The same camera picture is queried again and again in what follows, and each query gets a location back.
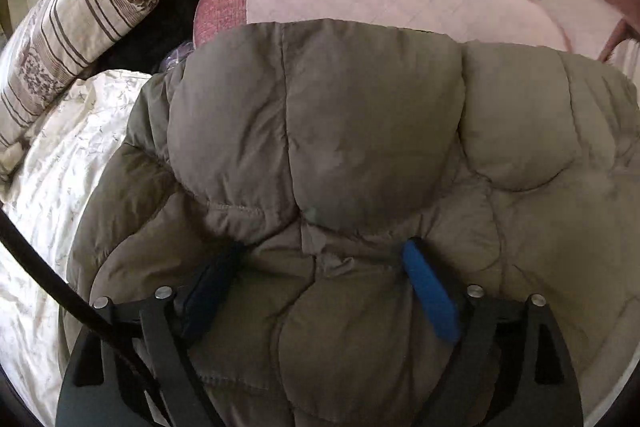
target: black fabric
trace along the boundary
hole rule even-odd
[[[622,391],[596,427],[640,425],[640,366],[636,366]]]
[[[0,365],[0,425],[2,427],[42,427],[24,404]]]
[[[122,40],[98,58],[95,73],[106,70],[158,73],[162,60],[193,38],[199,0],[159,0],[158,6]]]

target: black cable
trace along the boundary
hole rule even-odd
[[[15,228],[4,210],[0,210],[0,241],[44,291],[120,355],[140,379],[144,390],[148,392],[156,407],[162,413],[166,413],[158,382],[135,352],[133,346],[123,339],[122,333],[104,320],[45,263],[44,259]]]

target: striped pillow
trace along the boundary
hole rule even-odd
[[[158,0],[39,0],[0,55],[0,152]]]

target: red fabric trim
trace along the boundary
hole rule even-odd
[[[246,24],[246,0],[200,0],[193,20],[193,45],[200,47],[229,28]]]

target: metal screw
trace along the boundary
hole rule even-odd
[[[546,306],[546,299],[539,293],[534,293],[531,296],[531,302],[534,306],[539,306],[540,308]]]
[[[466,287],[466,294],[469,295],[469,297],[473,297],[474,299],[481,299],[482,297],[484,297],[484,288],[477,284],[470,284]]]
[[[171,294],[174,291],[171,289],[171,286],[160,286],[156,290],[156,299],[166,299],[171,297]]]
[[[102,308],[106,307],[107,304],[109,304],[109,298],[108,297],[98,297],[94,301],[94,308],[97,309],[97,310],[101,310]]]

